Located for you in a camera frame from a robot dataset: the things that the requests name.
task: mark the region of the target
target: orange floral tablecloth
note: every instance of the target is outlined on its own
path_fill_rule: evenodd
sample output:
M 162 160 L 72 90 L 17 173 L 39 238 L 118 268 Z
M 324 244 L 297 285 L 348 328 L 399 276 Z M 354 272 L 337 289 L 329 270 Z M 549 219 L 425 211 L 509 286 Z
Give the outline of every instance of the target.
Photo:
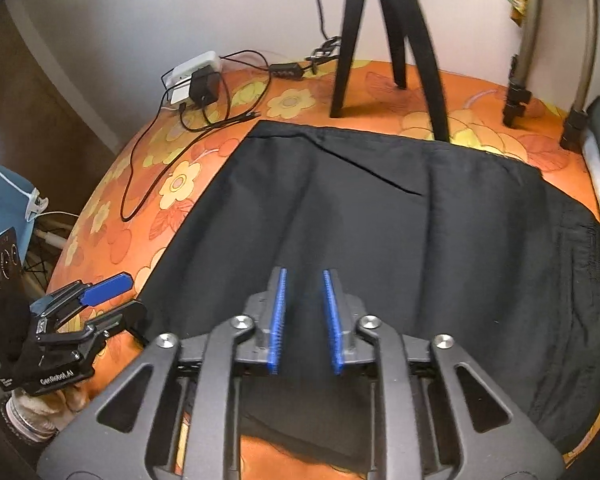
M 317 74 L 302 81 L 274 79 L 259 106 L 262 118 L 368 130 L 383 134 L 432 139 L 426 102 L 416 70 L 409 67 L 408 90 L 395 88 L 391 66 L 385 62 L 357 61 L 351 73 L 344 117 L 329 118 L 335 63 L 322 65 Z M 226 74 L 232 114 L 246 110 L 264 90 L 267 75 L 255 70 Z M 444 73 L 443 85 L 449 112 L 451 141 L 478 150 L 510 156 L 536 166 L 544 178 L 582 202 L 597 216 L 598 205 L 583 158 L 562 150 L 558 139 L 564 113 L 533 99 L 518 129 L 502 125 L 506 89 L 487 81 Z M 208 108 L 211 121 L 224 117 L 226 102 Z M 203 126 L 199 111 L 185 114 L 190 127 Z M 185 153 L 180 153 L 196 134 L 185 131 L 177 112 L 164 110 L 152 130 L 139 143 L 129 142 L 103 177 L 84 207 L 58 262 L 49 291 L 72 282 L 98 282 L 118 272 L 134 277 L 134 290 L 123 297 L 85 309 L 70 322 L 71 330 L 94 316 L 134 297 L 146 283 L 165 248 L 224 164 L 226 158 L 254 127 L 255 121 L 236 124 L 210 134 Z M 120 219 L 122 193 L 133 164 L 134 176 L 125 203 L 129 215 L 166 164 L 176 161 L 158 183 L 138 215 L 128 223 Z M 129 334 L 110 339 L 97 357 L 96 374 L 84 383 L 91 397 L 139 352 Z M 288 457 L 282 450 L 243 439 L 243 468 L 247 479 L 278 478 L 285 471 L 290 478 L 332 478 L 338 472 L 328 466 L 309 465 Z M 258 457 L 267 457 L 264 469 Z

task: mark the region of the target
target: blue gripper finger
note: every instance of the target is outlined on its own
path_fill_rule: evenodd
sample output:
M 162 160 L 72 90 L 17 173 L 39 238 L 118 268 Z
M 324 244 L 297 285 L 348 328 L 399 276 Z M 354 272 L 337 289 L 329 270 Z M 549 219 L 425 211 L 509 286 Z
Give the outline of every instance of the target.
M 324 279 L 324 309 L 327 318 L 327 330 L 329 332 L 329 346 L 331 350 L 331 364 L 336 374 L 342 373 L 344 368 L 344 352 L 342 349 L 342 328 L 340 326 L 340 311 L 333 290 L 331 273 L 328 270 L 322 272 Z
M 111 300 L 134 286 L 134 279 L 126 272 L 120 272 L 107 280 L 91 285 L 80 296 L 80 304 L 83 306 L 96 306 Z
M 285 303 L 286 296 L 286 269 L 280 269 L 278 284 L 276 285 L 276 295 L 271 314 L 271 325 L 269 327 L 269 355 L 267 357 L 267 367 L 269 373 L 277 374 L 280 364 L 280 352 L 282 352 L 282 331 L 285 324 Z

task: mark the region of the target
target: black stand leg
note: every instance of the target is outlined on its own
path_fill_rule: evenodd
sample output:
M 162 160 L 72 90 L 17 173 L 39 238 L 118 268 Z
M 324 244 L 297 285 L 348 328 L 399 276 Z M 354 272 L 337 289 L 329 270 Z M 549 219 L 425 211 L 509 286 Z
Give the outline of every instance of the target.
M 400 20 L 395 15 L 391 5 L 386 0 L 380 0 L 386 36 L 389 40 L 389 53 L 391 65 L 394 69 L 395 85 L 405 90 L 407 88 L 407 60 L 404 51 L 404 34 L 400 28 Z
M 586 112 L 571 107 L 568 117 L 564 120 L 564 130 L 560 138 L 560 147 L 573 153 L 582 153 L 580 137 L 587 127 L 589 116 Z
M 411 45 L 422 89 L 427 99 L 429 116 L 436 140 L 449 142 L 449 128 L 446 118 L 445 95 L 440 81 L 438 63 L 433 52 L 431 38 L 424 21 L 418 0 L 381 0 L 391 5 L 401 25 L 402 31 Z
M 333 99 L 331 101 L 332 118 L 340 117 L 342 105 L 344 104 L 344 94 L 347 91 L 349 82 L 349 73 L 353 63 L 353 55 L 358 42 L 358 31 L 360 30 L 360 20 L 362 19 L 362 10 L 365 7 L 365 0 L 345 0 L 344 17 L 342 19 L 342 42 L 340 47 L 340 56 L 338 58 L 338 68 L 336 70 L 336 81 L 333 88 Z
M 526 105 L 531 101 L 531 92 L 526 86 L 516 83 L 514 74 L 518 65 L 518 55 L 511 58 L 511 69 L 509 70 L 509 89 L 507 89 L 507 100 L 502 109 L 502 124 L 507 128 L 513 128 L 516 117 L 525 115 Z

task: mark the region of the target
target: black tripod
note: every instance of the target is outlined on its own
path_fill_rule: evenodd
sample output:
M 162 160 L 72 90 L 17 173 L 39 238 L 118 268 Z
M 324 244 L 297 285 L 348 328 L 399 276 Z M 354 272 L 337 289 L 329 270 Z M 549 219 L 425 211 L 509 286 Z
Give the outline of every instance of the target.
M 407 88 L 404 49 L 404 38 L 407 38 L 420 72 L 433 135 L 436 140 L 448 142 L 449 130 L 446 121 L 445 96 L 438 73 L 436 55 L 433 52 L 420 4 L 418 0 L 380 0 L 380 4 L 389 41 L 395 84 L 400 89 Z M 344 103 L 344 94 L 347 90 L 364 6 L 365 0 L 345 0 L 340 58 L 333 90 L 333 101 L 331 102 L 331 117 L 333 118 L 340 116 Z

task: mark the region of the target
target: white power strip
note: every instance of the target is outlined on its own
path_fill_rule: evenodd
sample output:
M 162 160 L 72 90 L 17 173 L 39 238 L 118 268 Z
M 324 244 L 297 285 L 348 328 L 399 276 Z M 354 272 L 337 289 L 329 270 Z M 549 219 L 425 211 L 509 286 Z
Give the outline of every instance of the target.
M 174 86 L 175 84 L 191 78 L 196 70 L 200 70 L 205 66 L 211 66 L 216 72 L 220 72 L 222 68 L 222 60 L 219 58 L 213 50 L 209 50 L 200 56 L 194 57 L 181 63 L 171 71 L 170 76 L 167 78 L 167 88 Z M 177 105 L 189 98 L 189 84 L 183 84 L 176 88 L 171 93 L 171 104 Z

